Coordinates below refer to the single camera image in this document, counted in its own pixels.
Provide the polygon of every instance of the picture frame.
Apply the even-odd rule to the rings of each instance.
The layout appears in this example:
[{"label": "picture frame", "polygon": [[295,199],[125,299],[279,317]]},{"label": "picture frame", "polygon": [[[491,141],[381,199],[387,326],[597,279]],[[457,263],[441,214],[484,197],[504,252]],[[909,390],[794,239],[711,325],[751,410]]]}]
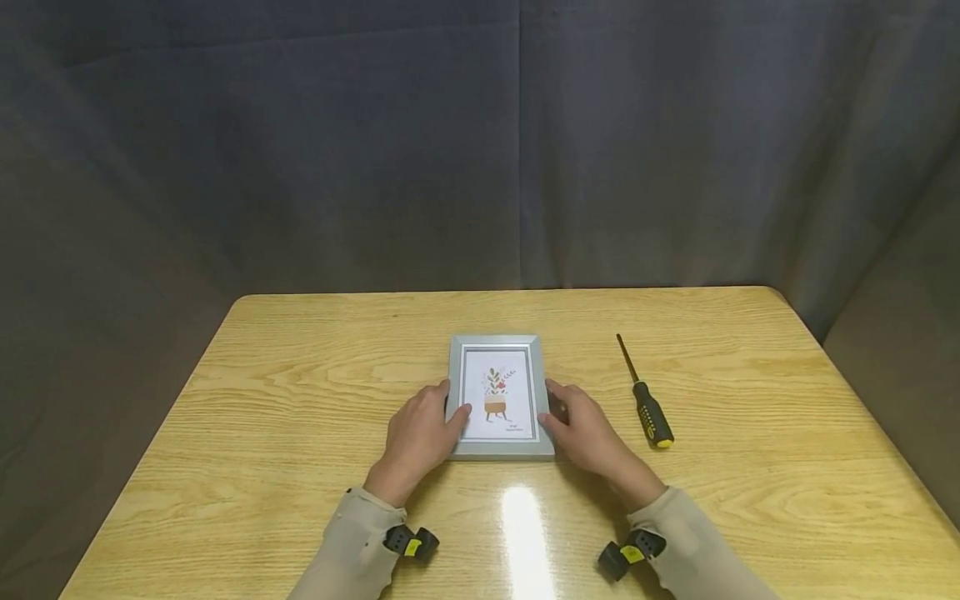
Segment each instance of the picture frame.
[{"label": "picture frame", "polygon": [[453,460],[544,460],[553,441],[537,420],[549,412],[538,335],[455,335],[446,419],[473,406]]}]

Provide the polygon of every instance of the person's left hand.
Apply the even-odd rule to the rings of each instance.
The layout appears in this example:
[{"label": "person's left hand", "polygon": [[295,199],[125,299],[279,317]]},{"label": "person's left hand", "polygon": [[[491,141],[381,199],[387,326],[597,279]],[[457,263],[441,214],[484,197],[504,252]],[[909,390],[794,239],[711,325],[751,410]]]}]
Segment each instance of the person's left hand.
[{"label": "person's left hand", "polygon": [[449,391],[449,379],[428,385],[396,411],[387,428],[387,447],[367,474],[364,490],[399,508],[420,480],[446,459],[470,415],[465,404],[445,422]]}]

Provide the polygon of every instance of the hand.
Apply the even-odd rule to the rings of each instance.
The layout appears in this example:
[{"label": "hand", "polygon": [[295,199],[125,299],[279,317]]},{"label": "hand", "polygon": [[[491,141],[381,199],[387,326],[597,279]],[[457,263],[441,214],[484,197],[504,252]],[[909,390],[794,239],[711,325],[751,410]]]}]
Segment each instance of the hand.
[{"label": "hand", "polygon": [[566,407],[569,424],[549,413],[539,416],[540,424],[577,467],[605,477],[629,511],[651,504],[666,492],[653,470],[616,434],[596,400],[575,385],[552,379],[546,380],[546,387]]},{"label": "hand", "polygon": [[387,447],[367,474],[364,490],[401,507],[423,477],[446,459],[467,426],[470,405],[445,422],[444,403],[450,380],[428,385],[390,419]]}]

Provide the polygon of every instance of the beige sleeve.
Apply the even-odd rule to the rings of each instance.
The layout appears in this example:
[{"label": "beige sleeve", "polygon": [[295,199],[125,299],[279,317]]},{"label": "beige sleeve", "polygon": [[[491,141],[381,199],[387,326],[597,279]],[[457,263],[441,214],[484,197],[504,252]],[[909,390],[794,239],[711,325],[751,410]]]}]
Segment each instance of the beige sleeve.
[{"label": "beige sleeve", "polygon": [[683,490],[670,488],[627,518],[632,530],[645,529],[666,540],[650,566],[677,600],[776,600]]},{"label": "beige sleeve", "polygon": [[288,600],[376,600],[390,584],[398,554],[383,546],[402,523],[396,509],[363,488],[351,488],[324,530],[324,542]]}]

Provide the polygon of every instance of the yellow label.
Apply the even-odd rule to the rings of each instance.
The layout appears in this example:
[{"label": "yellow label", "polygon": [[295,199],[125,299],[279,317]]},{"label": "yellow label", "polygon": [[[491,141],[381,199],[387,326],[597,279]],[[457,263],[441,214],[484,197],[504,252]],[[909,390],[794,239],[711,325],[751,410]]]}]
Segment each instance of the yellow label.
[{"label": "yellow label", "polygon": [[419,548],[422,543],[420,540],[410,540],[410,543],[407,544],[407,549],[403,551],[403,556],[413,556],[416,554],[417,548]]},{"label": "yellow label", "polygon": [[643,553],[636,546],[623,546],[620,548],[620,554],[623,555],[630,564],[639,563],[643,560]]}]

